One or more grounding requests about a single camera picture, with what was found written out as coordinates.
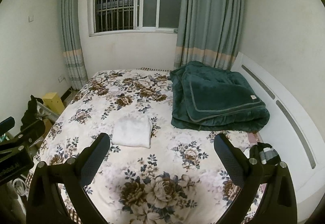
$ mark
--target bed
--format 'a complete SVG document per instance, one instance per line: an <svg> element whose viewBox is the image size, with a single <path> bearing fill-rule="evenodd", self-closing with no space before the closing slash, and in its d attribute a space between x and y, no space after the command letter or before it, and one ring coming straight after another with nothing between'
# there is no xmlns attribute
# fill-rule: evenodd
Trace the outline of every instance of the bed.
<svg viewBox="0 0 325 224"><path fill-rule="evenodd" d="M110 137L122 116L146 114L153 122L151 148L111 145L92 183L84 189L111 224L216 223L240 188L229 178L213 148L215 131L171 125L173 93L168 71L133 69L94 75L68 105L34 157L36 165L61 164L76 157L105 132ZM244 151L258 135L223 131ZM80 223L65 188L66 207ZM261 185L244 222L264 192Z"/></svg>

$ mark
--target green blanket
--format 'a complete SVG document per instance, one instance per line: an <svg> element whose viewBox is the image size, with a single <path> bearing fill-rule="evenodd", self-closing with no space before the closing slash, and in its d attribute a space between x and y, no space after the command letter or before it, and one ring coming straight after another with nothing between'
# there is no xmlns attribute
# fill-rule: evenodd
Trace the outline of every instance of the green blanket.
<svg viewBox="0 0 325 224"><path fill-rule="evenodd" d="M191 61L170 77L176 128L253 132L269 121L265 103L238 72Z"/></svg>

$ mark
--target gray-green curtain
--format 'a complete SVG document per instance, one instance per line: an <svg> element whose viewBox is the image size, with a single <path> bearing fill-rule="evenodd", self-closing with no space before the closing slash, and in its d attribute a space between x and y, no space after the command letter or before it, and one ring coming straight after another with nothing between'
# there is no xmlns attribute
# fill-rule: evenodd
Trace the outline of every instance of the gray-green curtain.
<svg viewBox="0 0 325 224"><path fill-rule="evenodd" d="M78 22L78 0L59 0L62 26L63 56L74 89L81 89L88 81L81 50Z"/></svg>
<svg viewBox="0 0 325 224"><path fill-rule="evenodd" d="M244 0L182 0L174 67L189 61L230 69L238 53Z"/></svg>

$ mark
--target bed headboard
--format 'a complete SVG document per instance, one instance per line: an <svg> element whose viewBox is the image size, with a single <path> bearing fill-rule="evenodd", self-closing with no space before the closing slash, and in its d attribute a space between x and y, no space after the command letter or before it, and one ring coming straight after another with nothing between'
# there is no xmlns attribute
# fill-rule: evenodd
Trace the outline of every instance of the bed headboard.
<svg viewBox="0 0 325 224"><path fill-rule="evenodd" d="M325 142L317 127L292 94L265 69L238 53L232 71L241 73L270 112L268 124L260 130L288 164L295 188L298 221L308 218L324 193ZM313 195L313 200L303 203Z"/></svg>

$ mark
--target yellow box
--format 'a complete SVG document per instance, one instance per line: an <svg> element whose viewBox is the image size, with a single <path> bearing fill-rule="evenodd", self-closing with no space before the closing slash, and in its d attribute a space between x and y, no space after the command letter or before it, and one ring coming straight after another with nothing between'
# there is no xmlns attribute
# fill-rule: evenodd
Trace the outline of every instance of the yellow box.
<svg viewBox="0 0 325 224"><path fill-rule="evenodd" d="M64 105L56 92L47 93L43 97L44 105L57 114L62 114Z"/></svg>

